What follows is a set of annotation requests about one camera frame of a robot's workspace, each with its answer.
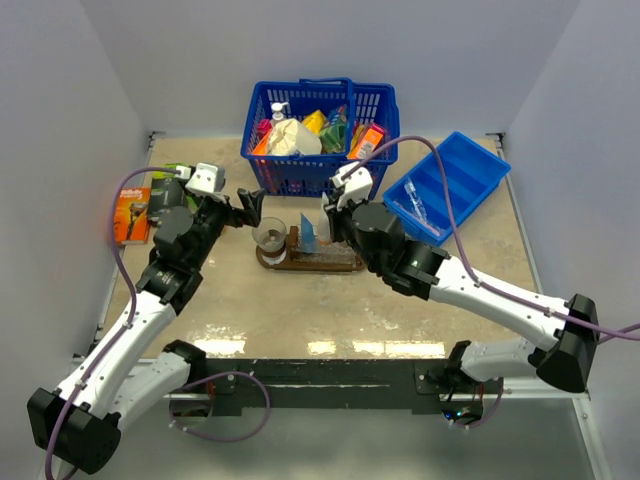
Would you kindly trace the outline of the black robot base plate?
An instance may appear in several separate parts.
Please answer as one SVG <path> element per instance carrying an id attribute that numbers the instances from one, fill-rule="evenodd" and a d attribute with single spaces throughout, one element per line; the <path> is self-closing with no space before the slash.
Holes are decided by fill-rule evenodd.
<path id="1" fill-rule="evenodd" d="M 211 375 L 213 414 L 239 416 L 245 409 L 409 410 L 439 414 L 471 399 L 499 392 L 488 381 L 452 385 L 443 359 L 201 359 L 187 381 Z"/>

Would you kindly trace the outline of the blue toothpaste tube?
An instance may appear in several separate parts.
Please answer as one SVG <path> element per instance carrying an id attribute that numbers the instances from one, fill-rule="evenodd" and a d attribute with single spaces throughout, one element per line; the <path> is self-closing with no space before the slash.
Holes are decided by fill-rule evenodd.
<path id="1" fill-rule="evenodd" d="M 304 254 L 313 254 L 316 250 L 314 226 L 303 213 L 300 214 L 299 234 L 299 250 Z"/>

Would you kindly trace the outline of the aluminium frame rail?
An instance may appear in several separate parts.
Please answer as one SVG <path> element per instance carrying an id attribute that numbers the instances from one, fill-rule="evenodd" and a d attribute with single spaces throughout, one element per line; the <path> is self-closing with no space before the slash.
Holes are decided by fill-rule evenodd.
<path id="1" fill-rule="evenodd" d="M 588 393 L 574 396 L 572 404 L 594 478 L 613 480 L 604 443 L 593 414 L 591 397 Z"/>

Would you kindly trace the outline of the pink toothbrush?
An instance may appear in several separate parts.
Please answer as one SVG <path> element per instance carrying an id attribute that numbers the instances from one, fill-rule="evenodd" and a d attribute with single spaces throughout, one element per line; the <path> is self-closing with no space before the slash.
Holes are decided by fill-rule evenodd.
<path id="1" fill-rule="evenodd" d="M 441 235 L 441 231 L 435 225 L 432 225 L 426 218 L 413 216 L 412 220 L 419 225 L 419 227 L 428 232 L 431 236 L 439 237 Z"/>

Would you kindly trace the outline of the black green Gillette box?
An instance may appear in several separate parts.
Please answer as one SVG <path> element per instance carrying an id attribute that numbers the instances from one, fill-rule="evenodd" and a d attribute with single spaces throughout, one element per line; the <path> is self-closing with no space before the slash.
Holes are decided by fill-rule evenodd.
<path id="1" fill-rule="evenodd" d="M 189 206 L 185 190 L 173 175 L 155 171 L 151 177 L 147 208 L 149 222 L 156 225 L 165 212 L 178 206 Z"/>

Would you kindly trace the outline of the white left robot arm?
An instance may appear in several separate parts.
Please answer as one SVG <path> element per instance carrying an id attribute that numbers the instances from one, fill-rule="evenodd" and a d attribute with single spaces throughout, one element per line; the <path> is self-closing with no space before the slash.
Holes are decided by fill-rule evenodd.
<path id="1" fill-rule="evenodd" d="M 204 197 L 196 212 L 167 211 L 153 238 L 149 263 L 124 311 L 82 364 L 55 389 L 37 389 L 27 402 L 35 443 L 73 471 L 93 474 L 111 459 L 125 429 L 164 395 L 196 392 L 207 380 L 205 353 L 184 342 L 167 345 L 150 367 L 130 374 L 141 355 L 200 286 L 201 269 L 225 227 L 256 227 L 264 190 L 239 189 L 241 207 L 225 195 Z"/>

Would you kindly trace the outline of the orange Gillette Fusion5 box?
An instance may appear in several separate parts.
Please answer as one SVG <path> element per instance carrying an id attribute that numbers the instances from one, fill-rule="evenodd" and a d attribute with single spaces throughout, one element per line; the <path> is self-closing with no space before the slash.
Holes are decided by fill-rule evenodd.
<path id="1" fill-rule="evenodd" d="M 113 231 L 117 246 L 146 244 L 150 232 L 147 209 L 149 187 L 123 188 L 118 196 L 113 216 Z"/>

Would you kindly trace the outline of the magenta small box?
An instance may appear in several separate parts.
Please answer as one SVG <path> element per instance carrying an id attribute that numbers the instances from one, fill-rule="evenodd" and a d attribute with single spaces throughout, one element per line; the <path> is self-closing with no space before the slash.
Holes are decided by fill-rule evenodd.
<path id="1" fill-rule="evenodd" d="M 259 142 L 263 141 L 269 135 L 272 128 L 273 126 L 270 119 L 268 118 L 262 119 L 256 128 L 258 141 Z"/>

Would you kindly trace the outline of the oval wooden tray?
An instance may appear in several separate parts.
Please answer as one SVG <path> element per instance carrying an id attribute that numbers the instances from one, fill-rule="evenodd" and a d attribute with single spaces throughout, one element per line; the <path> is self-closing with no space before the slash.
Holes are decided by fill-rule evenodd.
<path id="1" fill-rule="evenodd" d="M 317 244 L 313 252 L 304 252 L 296 228 L 290 230 L 278 256 L 256 247 L 256 258 L 264 268 L 278 271 L 352 273 L 365 269 L 362 259 L 345 243 Z"/>

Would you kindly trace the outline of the white pump dispenser bottle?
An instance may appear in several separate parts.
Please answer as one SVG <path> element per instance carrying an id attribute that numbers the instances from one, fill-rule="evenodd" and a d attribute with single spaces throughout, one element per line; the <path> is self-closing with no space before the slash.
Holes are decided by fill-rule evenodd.
<path id="1" fill-rule="evenodd" d="M 285 110 L 289 107 L 288 102 L 272 102 L 271 105 L 271 121 L 278 123 L 285 119 Z"/>

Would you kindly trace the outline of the yellow snack packet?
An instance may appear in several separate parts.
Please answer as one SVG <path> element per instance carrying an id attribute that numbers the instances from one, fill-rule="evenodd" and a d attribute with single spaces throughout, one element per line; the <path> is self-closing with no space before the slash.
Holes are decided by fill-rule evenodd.
<path id="1" fill-rule="evenodd" d="M 316 136 L 320 136 L 320 133 L 325 128 L 326 123 L 327 117 L 320 109 L 306 115 L 302 120 L 302 124 Z"/>

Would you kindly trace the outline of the blue plastic divided bin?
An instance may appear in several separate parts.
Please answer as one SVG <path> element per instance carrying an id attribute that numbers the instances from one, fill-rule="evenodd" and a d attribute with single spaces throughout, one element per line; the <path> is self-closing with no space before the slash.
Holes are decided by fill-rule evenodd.
<path id="1" fill-rule="evenodd" d="M 402 221 L 406 234 L 421 242 L 440 246 L 451 235 L 448 206 L 461 225 L 493 193 L 511 166 L 496 154 L 460 132 L 450 134 L 437 146 L 441 157 L 429 153 L 383 194 L 387 208 Z M 416 216 L 404 183 L 411 179 L 425 206 L 428 221 L 440 229 L 431 236 L 416 224 Z"/>

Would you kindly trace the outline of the orange scrub pack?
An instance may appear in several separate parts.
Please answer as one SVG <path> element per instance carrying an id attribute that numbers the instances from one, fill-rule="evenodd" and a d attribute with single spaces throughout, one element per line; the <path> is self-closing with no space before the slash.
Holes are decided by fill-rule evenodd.
<path id="1" fill-rule="evenodd" d="M 269 141 L 268 135 L 265 135 L 264 137 L 262 137 L 259 143 L 253 149 L 252 154 L 256 156 L 266 155 L 268 150 L 268 141 Z"/>

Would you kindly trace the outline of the green sponge pack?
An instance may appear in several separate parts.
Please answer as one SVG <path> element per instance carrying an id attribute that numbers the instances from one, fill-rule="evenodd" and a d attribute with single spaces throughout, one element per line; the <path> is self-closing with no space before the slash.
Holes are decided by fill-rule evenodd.
<path id="1" fill-rule="evenodd" d="M 345 150 L 348 126 L 348 106 L 340 105 L 329 112 L 318 134 L 325 154 L 341 153 Z"/>

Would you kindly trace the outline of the white wrapped toothbrush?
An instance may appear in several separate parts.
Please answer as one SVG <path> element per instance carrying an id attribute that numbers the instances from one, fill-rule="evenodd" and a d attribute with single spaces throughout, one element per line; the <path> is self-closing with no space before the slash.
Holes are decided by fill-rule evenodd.
<path id="1" fill-rule="evenodd" d="M 404 189 L 413 206 L 416 217 L 425 225 L 429 224 L 427 212 L 422 199 L 419 197 L 416 187 L 411 179 L 407 179 L 404 183 Z"/>

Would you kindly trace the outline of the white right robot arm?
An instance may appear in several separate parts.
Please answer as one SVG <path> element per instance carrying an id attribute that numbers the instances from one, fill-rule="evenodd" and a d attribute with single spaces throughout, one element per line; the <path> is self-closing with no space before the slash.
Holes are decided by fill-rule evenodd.
<path id="1" fill-rule="evenodd" d="M 464 309 L 516 333 L 508 341 L 458 342 L 442 374 L 452 390 L 466 393 L 500 377 L 537 377 L 565 392 L 586 391 L 600 340 L 591 298 L 547 297 L 466 271 L 447 251 L 410 239 L 378 202 L 342 209 L 330 204 L 324 211 L 332 238 L 346 242 L 395 292 Z"/>

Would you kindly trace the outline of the orange cardboard box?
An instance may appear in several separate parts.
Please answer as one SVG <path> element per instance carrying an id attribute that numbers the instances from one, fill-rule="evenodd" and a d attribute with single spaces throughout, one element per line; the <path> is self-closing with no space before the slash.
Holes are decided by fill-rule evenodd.
<path id="1" fill-rule="evenodd" d="M 375 122 L 359 123 L 354 132 L 347 155 L 351 160 L 367 158 L 384 140 L 386 130 Z"/>

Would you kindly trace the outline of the clear plastic cup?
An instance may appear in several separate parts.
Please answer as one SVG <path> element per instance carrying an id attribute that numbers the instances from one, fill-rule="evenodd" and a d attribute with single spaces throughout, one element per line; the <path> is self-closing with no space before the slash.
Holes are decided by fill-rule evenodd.
<path id="1" fill-rule="evenodd" d="M 268 265 L 281 263 L 286 257 L 287 228 L 275 217 L 264 217 L 258 227 L 252 230 L 260 260 Z"/>

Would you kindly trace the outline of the blue plastic shopping basket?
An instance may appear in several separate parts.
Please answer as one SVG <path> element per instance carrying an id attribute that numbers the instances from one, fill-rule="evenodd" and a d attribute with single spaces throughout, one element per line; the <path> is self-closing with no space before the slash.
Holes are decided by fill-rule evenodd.
<path id="1" fill-rule="evenodd" d="M 284 116 L 303 120 L 320 110 L 346 108 L 348 128 L 346 144 L 351 142 L 357 124 L 380 126 L 385 139 L 400 134 L 399 110 L 395 89 L 387 83 L 359 83 L 347 77 L 301 79 L 297 82 L 260 81 L 255 84 L 240 148 L 248 160 L 259 185 L 275 196 L 319 197 L 330 194 L 330 178 L 349 162 L 349 149 L 312 156 L 270 156 L 258 150 L 265 137 L 259 133 L 261 124 L 272 119 L 271 105 L 285 102 Z"/>

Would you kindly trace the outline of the white crumpled paper bag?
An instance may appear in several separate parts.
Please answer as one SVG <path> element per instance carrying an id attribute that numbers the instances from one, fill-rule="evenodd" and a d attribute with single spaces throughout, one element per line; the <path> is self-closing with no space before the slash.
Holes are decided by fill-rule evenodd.
<path id="1" fill-rule="evenodd" d="M 270 156 L 318 155 L 321 150 L 319 137 L 297 119 L 277 122 L 267 141 Z"/>

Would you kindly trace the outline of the clear acrylic toothbrush holder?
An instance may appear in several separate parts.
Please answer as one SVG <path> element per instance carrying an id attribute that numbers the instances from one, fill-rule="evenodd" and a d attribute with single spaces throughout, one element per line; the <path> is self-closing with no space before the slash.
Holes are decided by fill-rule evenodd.
<path id="1" fill-rule="evenodd" d="M 315 241 L 311 246 L 305 245 L 300 228 L 296 225 L 289 228 L 287 248 L 291 260 L 309 271 L 351 272 L 365 267 L 361 258 L 346 243 L 322 244 Z"/>

